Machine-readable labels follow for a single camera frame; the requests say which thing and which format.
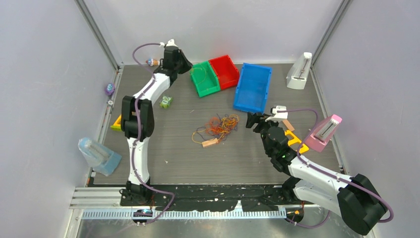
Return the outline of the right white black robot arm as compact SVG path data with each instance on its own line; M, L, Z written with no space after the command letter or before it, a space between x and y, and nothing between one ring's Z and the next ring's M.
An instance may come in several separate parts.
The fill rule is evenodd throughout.
M319 205L364 236L377 223L393 219L389 204L366 176L336 173L310 161L288 145L289 139L274 116L248 112L246 128L260 135L273 167L289 176L282 185L283 198L288 203L300 200Z

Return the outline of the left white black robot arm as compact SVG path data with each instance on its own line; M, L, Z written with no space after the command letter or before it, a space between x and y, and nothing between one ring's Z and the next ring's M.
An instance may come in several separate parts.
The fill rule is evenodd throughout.
M174 44L163 44L163 58L152 71L149 82L133 96L125 96L121 107L121 129L129 145L130 172L123 198L147 205L155 190L150 187L148 143L155 129L153 106L178 75L188 72L192 64Z

